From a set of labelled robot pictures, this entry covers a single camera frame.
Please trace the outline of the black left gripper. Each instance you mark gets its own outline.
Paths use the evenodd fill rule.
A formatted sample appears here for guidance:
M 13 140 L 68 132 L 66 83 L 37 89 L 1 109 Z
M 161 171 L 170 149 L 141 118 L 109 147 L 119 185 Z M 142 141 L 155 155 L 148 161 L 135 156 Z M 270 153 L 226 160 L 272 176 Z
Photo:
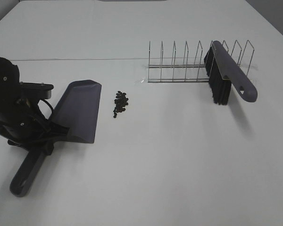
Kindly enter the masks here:
M 53 142 L 69 132 L 39 109 L 39 101 L 47 101 L 53 88 L 46 83 L 0 81 L 0 135 L 17 146 L 45 143 L 44 152 L 50 156 Z

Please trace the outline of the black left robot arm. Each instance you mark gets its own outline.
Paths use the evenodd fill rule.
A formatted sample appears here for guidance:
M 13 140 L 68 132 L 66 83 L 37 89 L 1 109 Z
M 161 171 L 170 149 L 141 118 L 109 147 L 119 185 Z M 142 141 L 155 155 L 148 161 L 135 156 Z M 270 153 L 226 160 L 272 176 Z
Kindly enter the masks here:
M 69 129 L 47 119 L 38 103 L 48 103 L 54 86 L 20 81 L 17 65 L 0 57 L 0 135 L 10 145 L 40 148 L 51 155 L 54 143 Z

